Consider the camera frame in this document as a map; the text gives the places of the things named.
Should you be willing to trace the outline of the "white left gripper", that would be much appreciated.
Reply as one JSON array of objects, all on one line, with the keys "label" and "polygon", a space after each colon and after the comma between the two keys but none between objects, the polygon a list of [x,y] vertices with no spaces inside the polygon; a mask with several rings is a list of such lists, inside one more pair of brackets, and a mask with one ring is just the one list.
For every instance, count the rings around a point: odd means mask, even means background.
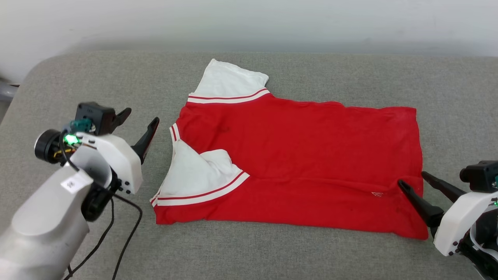
[{"label": "white left gripper", "polygon": [[[127,107],[114,115],[111,133],[126,121],[131,112],[132,109]],[[66,135],[63,146],[60,147],[61,132],[46,130],[35,142],[35,156],[51,164],[61,163],[67,166],[67,163],[63,163],[65,158],[62,155],[62,151],[66,151],[73,165],[92,177],[94,182],[109,188],[112,176],[115,175],[121,181],[123,191],[136,194],[143,182],[142,164],[159,124],[159,117],[155,117],[148,124],[146,132],[132,146],[116,135],[76,132]]]}]

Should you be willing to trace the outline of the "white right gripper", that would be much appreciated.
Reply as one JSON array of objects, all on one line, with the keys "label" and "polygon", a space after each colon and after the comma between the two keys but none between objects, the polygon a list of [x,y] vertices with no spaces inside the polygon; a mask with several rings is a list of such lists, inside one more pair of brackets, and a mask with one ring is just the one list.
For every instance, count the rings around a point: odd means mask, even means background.
[{"label": "white right gripper", "polygon": [[420,197],[405,181],[399,188],[428,228],[438,228],[434,245],[444,256],[455,253],[458,242],[465,237],[471,240],[471,252],[497,257],[497,193],[466,193],[452,184],[421,172],[422,178],[439,190],[454,205],[444,211]]}]

